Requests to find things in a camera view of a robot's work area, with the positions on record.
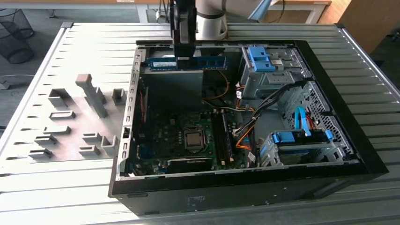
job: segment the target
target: motherboard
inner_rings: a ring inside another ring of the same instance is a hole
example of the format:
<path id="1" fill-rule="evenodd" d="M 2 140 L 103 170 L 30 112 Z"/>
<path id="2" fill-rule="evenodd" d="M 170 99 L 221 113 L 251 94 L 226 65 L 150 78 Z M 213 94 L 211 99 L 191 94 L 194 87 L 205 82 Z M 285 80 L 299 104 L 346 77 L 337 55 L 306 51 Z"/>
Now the motherboard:
<path id="1" fill-rule="evenodd" d="M 233 111 L 154 114 L 138 134 L 129 170 L 137 175 L 189 173 L 245 166 L 245 152 L 233 148 Z"/>

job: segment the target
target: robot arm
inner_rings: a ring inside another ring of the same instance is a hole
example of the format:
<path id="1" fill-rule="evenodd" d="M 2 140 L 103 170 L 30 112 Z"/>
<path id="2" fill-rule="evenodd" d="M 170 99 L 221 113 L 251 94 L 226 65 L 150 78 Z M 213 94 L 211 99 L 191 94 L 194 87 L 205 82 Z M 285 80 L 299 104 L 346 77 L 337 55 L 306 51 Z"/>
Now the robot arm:
<path id="1" fill-rule="evenodd" d="M 222 39 L 219 35 L 225 12 L 259 19 L 270 2 L 277 0 L 169 0 L 170 37 L 177 68 L 190 67 L 195 38 Z"/>

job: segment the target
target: aluminum table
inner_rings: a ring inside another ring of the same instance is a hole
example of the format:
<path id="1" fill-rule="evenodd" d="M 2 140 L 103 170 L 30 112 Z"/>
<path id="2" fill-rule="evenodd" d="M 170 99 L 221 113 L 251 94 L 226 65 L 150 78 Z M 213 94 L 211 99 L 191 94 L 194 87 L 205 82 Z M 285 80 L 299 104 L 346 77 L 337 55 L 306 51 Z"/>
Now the aluminum table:
<path id="1" fill-rule="evenodd" d="M 137 217 L 106 197 L 111 159 L 82 157 L 82 133 L 107 139 L 119 135 L 122 106 L 110 93 L 127 90 L 135 40 L 169 39 L 169 26 L 138 23 L 65 23 L 49 48 L 19 106 L 0 140 L 1 224 L 398 224 L 400 223 L 400 93 L 345 29 L 334 25 L 229 24 L 229 39 L 306 40 L 355 116 L 389 173 L 323 199 Z M 90 73 L 109 116 L 98 119 L 75 86 L 77 74 Z M 66 108 L 53 108 L 50 90 L 70 95 Z M 50 120 L 55 110 L 75 118 Z M 69 126 L 47 146 L 53 157 L 26 155 L 43 129 Z"/>

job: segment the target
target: wire mesh waste basket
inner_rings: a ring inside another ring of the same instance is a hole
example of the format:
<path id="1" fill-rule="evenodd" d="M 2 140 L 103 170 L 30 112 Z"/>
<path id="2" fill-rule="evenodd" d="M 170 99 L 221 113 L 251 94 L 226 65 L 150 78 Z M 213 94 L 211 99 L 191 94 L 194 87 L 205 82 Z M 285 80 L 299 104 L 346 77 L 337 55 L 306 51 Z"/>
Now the wire mesh waste basket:
<path id="1" fill-rule="evenodd" d="M 31 37 L 34 32 L 21 9 L 0 8 L 0 22 L 14 23 L 19 29 L 21 37 Z"/>
<path id="2" fill-rule="evenodd" d="M 0 55 L 11 64 L 23 63 L 33 57 L 21 31 L 11 22 L 0 22 Z"/>

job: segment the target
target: cpu socket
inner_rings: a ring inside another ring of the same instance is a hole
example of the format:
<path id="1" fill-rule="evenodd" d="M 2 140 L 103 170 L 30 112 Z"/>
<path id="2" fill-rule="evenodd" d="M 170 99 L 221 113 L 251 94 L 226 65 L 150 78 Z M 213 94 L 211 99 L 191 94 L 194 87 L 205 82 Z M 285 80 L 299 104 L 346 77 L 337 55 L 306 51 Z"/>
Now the cpu socket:
<path id="1" fill-rule="evenodd" d="M 190 127 L 183 130 L 185 150 L 197 153 L 203 149 L 202 128 Z"/>

